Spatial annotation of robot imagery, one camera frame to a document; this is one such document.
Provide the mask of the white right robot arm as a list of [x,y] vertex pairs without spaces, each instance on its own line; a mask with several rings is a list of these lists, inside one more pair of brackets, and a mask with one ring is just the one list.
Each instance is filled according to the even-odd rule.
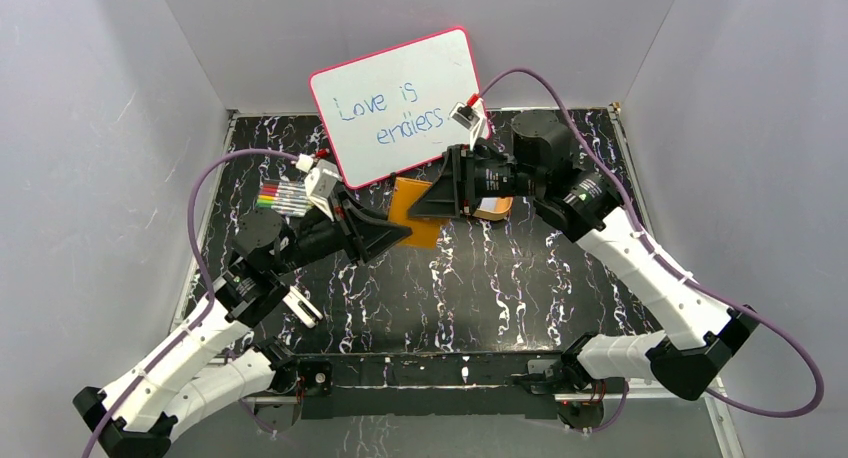
[[601,173],[577,163],[572,130],[550,111],[511,123],[513,150],[486,139],[450,146],[438,177],[409,208],[413,218],[470,215],[487,197],[528,197],[536,214],[609,269],[661,324],[634,336],[587,333],[558,364],[532,372],[526,386],[590,391],[608,378],[656,381],[685,400],[699,398],[738,352],[756,322],[689,287],[647,250],[622,198]]

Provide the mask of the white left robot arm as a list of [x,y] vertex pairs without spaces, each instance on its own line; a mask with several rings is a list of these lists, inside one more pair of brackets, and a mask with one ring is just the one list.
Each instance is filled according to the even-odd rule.
[[162,457],[182,433],[248,395],[310,391],[299,359],[273,338],[206,375],[200,372],[279,304],[308,328],[322,320],[301,291],[283,283],[284,275],[340,251],[364,264],[411,234],[346,189],[332,192],[329,211],[311,209],[296,228],[271,209],[244,215],[227,267],[193,312],[120,378],[74,397],[92,432],[83,454],[99,445],[109,457]]

